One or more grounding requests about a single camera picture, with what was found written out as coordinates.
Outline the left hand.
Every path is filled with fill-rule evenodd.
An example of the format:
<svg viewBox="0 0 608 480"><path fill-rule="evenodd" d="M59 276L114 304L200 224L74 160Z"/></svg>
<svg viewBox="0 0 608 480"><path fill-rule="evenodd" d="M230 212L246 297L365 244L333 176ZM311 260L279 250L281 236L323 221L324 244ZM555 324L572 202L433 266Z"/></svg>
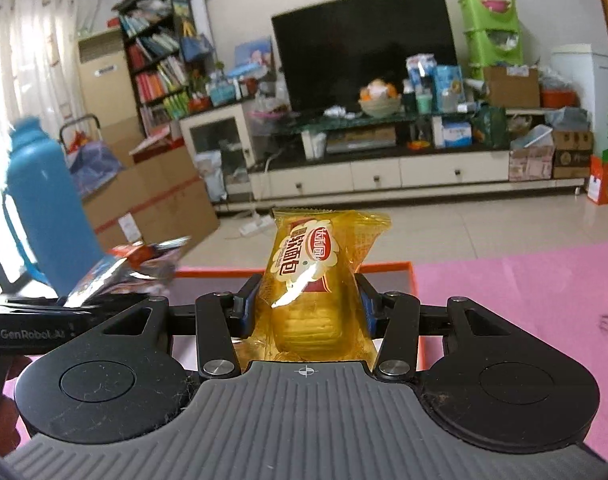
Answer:
<svg viewBox="0 0 608 480"><path fill-rule="evenodd" d="M0 456L8 455L21 442L16 430L19 413L13 400L4 395L5 383L17 378L31 362L27 356L0 356Z"/></svg>

